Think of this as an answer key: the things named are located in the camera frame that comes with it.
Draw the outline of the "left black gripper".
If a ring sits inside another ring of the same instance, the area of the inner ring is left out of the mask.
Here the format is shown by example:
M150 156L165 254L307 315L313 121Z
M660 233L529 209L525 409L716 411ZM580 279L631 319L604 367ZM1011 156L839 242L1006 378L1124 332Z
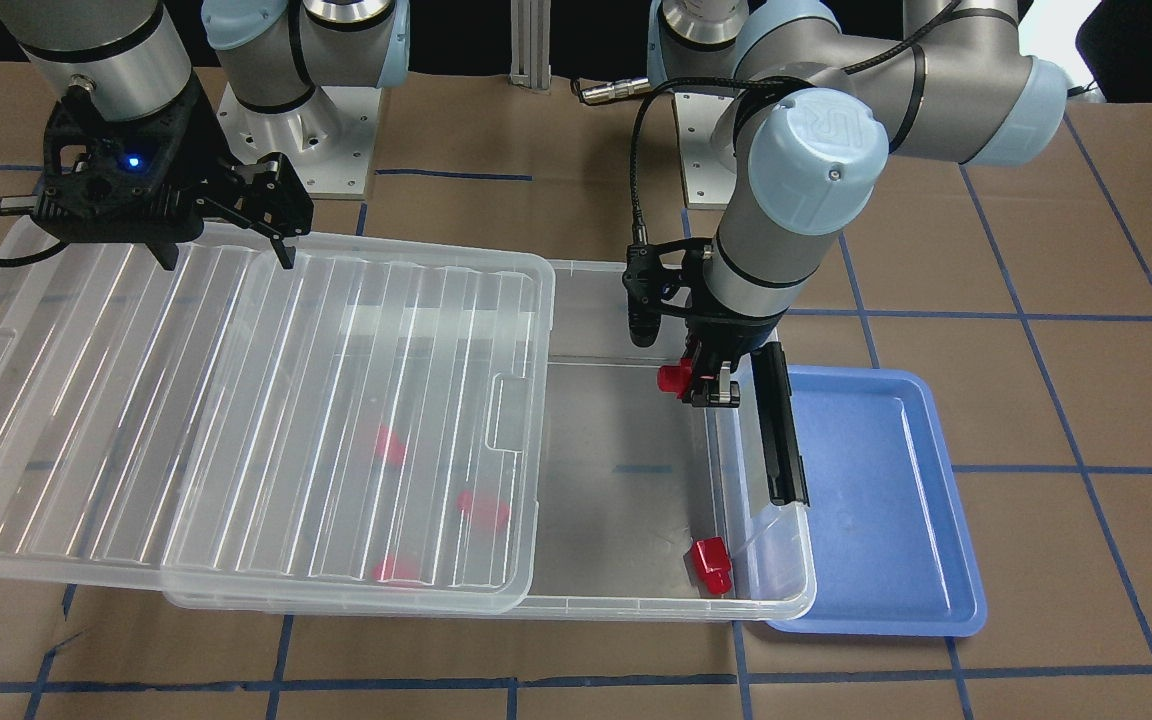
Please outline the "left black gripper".
M735 376L741 361L765 342L764 325L687 320L684 361L690 379L681 400L692 407L738 407Z

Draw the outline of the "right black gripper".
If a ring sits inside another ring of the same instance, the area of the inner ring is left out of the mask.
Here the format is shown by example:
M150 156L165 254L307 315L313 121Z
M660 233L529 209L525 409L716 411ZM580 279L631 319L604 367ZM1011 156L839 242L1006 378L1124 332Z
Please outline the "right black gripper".
M253 161L234 156L200 78L188 78L180 100L189 100L173 183L188 213L219 219L270 240L283 270L294 268L294 241L311 232L314 200L289 156L271 151ZM166 272L179 263L179 242L151 241L147 251Z

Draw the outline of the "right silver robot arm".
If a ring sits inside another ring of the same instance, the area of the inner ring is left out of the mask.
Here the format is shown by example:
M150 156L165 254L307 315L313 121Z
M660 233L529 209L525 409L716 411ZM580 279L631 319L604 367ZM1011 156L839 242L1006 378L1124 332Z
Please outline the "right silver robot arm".
M146 247L162 270L209 220L270 241L285 270L314 223L303 164L349 128L329 88L394 88L410 67L407 1L205 1L200 26L247 120L238 154L164 1L0 1L54 91L41 185L0 197L0 268L84 243Z

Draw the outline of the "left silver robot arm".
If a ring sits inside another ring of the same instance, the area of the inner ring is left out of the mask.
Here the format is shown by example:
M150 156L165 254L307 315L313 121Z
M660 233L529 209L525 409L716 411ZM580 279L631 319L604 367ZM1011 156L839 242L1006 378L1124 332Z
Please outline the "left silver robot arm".
M694 407L735 407L735 373L765 355L788 306L890 156L1018 167L1041 154L1069 97L1060 65L1020 51L1015 1L908 1L904 37L844 32L823 1L654 1L650 92L628 150L632 238L628 332L655 343L684 320L685 350L660 389ZM639 142L666 94L730 96L714 146L735 184L708 240L650 242Z

